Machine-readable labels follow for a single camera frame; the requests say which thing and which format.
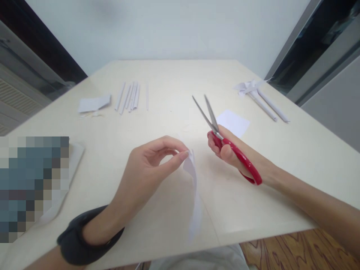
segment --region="scissor blade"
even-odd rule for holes
[[[214,116],[213,109],[211,109],[209,100],[207,99],[206,95],[204,95],[204,96],[205,96],[205,101],[206,101],[207,109],[209,110],[209,114],[210,114],[210,118],[211,118],[212,125],[213,125],[213,127],[216,129],[216,132],[219,132],[218,123],[216,122],[216,118],[215,118],[215,116]]]
[[[210,123],[209,119],[206,117],[206,115],[204,114],[203,110],[200,108],[199,104],[197,103],[196,99],[194,98],[194,96],[192,96],[192,99],[195,101],[196,105],[198,106],[199,110],[201,111],[201,114],[203,115],[203,117],[205,118],[206,122],[208,123],[208,125],[210,126],[210,128],[212,129],[213,132],[216,132],[214,126]]]

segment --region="table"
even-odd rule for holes
[[[215,115],[230,109],[251,123],[242,139],[277,166],[308,184],[360,208],[360,154],[301,108],[273,89],[263,92],[289,117],[275,123],[232,87],[259,80],[235,60],[114,61],[44,108],[8,136],[70,136],[85,152],[58,217],[32,227],[10,248],[4,269],[22,269],[53,248],[57,236],[78,214],[110,202],[130,151],[163,135],[181,137],[194,150],[201,196],[202,226],[193,243],[188,224],[193,207],[190,176],[178,169],[126,227],[121,240],[88,269],[106,269],[160,257],[239,243],[316,225],[278,192],[253,186],[208,148],[209,130],[191,95]],[[122,83],[139,81],[139,108],[114,111]],[[145,88],[149,85],[149,110]],[[103,116],[79,120],[81,98],[112,94]]]

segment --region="wooden floor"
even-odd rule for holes
[[[240,244],[247,264],[259,270],[360,270],[360,262],[321,229]],[[135,270],[138,264],[112,270]],[[148,270],[150,262],[138,270]]]

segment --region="air vent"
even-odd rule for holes
[[[9,128],[0,124],[0,136],[5,136],[10,131]]]
[[[27,116],[32,116],[43,108],[39,103],[24,95],[2,79],[0,79],[0,101]]]

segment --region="pixelated area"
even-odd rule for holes
[[[13,243],[69,190],[69,137],[0,137],[0,243]]]

